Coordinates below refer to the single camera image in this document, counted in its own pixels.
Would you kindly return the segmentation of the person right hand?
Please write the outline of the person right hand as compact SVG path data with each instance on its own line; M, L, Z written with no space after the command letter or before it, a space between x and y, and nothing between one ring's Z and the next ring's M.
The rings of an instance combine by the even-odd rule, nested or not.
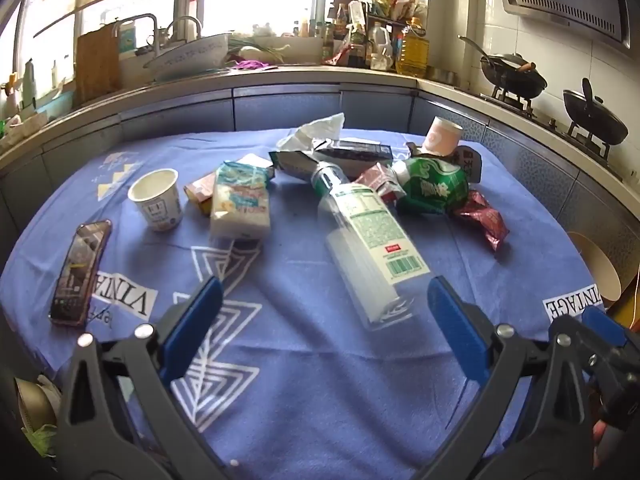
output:
M604 462L608 460L608 456L611 455L610 451L610 439L612 432L608 428L608 424L603 420L598 420L592 428L593 436L593 468L599 468Z

